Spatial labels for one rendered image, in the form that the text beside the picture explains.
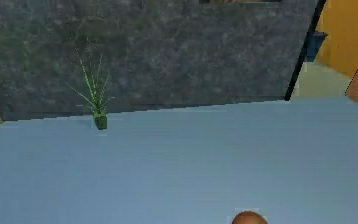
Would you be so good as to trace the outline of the brown round ball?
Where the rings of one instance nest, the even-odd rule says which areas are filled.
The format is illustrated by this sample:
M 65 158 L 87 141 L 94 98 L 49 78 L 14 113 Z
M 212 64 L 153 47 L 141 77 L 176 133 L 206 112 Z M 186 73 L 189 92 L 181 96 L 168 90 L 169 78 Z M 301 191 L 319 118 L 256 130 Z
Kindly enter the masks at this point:
M 242 211 L 233 218 L 231 224 L 268 224 L 268 222 L 254 211 Z

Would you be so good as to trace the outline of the green house plant in pot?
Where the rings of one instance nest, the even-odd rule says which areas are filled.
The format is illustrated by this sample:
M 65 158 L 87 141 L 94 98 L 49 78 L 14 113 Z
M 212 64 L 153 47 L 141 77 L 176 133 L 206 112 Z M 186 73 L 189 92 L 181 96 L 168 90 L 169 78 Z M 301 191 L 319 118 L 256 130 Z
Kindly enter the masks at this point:
M 74 50 L 78 56 L 79 66 L 83 72 L 83 83 L 88 88 L 89 95 L 84 95 L 70 84 L 67 84 L 67 86 L 86 101 L 96 128 L 98 130 L 106 130 L 108 128 L 107 103 L 112 99 L 112 96 L 105 98 L 107 84 L 110 81 L 110 71 L 107 71 L 104 80 L 100 78 L 102 74 L 103 52 L 100 52 L 97 64 L 92 64 L 90 57 L 88 57 L 88 64 L 85 64 L 81 57 L 80 49 L 75 47 Z

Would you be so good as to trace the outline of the blue bin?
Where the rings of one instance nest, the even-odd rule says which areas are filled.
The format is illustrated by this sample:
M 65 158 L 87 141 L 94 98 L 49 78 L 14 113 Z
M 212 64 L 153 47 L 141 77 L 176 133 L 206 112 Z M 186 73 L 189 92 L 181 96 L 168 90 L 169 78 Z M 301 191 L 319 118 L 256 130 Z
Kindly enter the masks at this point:
M 306 52 L 306 58 L 305 58 L 306 62 L 314 62 L 315 61 L 316 56 L 317 56 L 317 54 L 318 54 L 318 52 L 327 36 L 328 36 L 327 33 L 320 32 L 320 31 L 315 31 L 312 34 L 312 36 L 308 40 L 307 52 Z

